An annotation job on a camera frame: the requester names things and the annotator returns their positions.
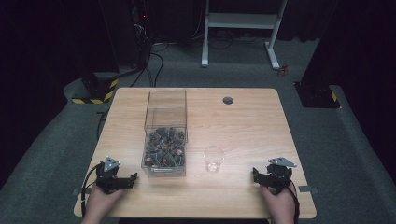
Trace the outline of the black yellow striped stand base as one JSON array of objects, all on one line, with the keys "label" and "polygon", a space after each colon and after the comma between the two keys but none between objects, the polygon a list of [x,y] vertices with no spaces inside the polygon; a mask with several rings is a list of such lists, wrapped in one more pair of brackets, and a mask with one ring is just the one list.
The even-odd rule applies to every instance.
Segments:
[{"label": "black yellow striped stand base", "polygon": [[97,77],[91,75],[83,77],[78,83],[71,101],[74,104],[105,104],[113,96],[118,84],[117,78]]}]

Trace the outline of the clear plastic box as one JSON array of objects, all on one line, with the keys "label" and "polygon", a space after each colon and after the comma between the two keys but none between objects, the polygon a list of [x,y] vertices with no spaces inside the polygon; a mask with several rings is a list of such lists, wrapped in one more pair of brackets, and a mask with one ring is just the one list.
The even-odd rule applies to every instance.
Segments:
[{"label": "clear plastic box", "polygon": [[[144,125],[146,136],[161,127],[172,127],[182,130],[187,137],[187,146],[187,99],[184,89],[154,90],[149,92]],[[141,168],[148,177],[178,177],[186,174],[186,161],[183,167],[154,168],[144,166],[142,156]]]}]

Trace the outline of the clear plastic cup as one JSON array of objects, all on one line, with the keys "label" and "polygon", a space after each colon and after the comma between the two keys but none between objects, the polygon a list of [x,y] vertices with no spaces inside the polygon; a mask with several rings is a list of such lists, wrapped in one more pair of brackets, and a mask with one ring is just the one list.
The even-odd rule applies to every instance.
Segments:
[{"label": "clear plastic cup", "polygon": [[208,147],[205,150],[205,168],[208,172],[217,172],[225,159],[225,154],[220,147]]}]

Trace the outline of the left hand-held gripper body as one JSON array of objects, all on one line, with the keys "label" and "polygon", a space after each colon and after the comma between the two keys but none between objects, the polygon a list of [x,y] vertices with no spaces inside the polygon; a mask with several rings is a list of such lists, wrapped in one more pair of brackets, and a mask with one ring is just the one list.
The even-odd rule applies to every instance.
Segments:
[{"label": "left hand-held gripper body", "polygon": [[120,189],[120,183],[117,178],[119,168],[119,161],[106,156],[105,160],[101,161],[96,169],[96,186],[106,194]]}]

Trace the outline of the white metal stand frame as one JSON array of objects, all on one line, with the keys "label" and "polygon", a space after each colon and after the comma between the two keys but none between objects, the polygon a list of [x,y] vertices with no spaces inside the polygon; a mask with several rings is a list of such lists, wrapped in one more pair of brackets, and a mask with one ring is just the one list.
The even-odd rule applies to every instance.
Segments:
[{"label": "white metal stand frame", "polygon": [[241,14],[211,12],[210,0],[205,0],[205,27],[201,66],[208,67],[209,65],[208,36],[210,28],[259,29],[272,31],[270,40],[265,42],[264,46],[272,68],[279,70],[281,66],[274,51],[274,44],[287,3],[288,0],[281,0],[279,10],[276,14]]}]

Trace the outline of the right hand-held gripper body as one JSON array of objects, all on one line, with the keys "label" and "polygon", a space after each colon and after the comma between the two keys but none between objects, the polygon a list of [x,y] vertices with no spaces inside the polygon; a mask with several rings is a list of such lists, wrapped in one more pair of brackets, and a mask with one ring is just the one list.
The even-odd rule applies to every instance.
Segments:
[{"label": "right hand-held gripper body", "polygon": [[296,168],[297,165],[284,157],[273,158],[268,161],[267,174],[273,178],[270,187],[275,193],[279,193],[290,185],[292,168]]}]

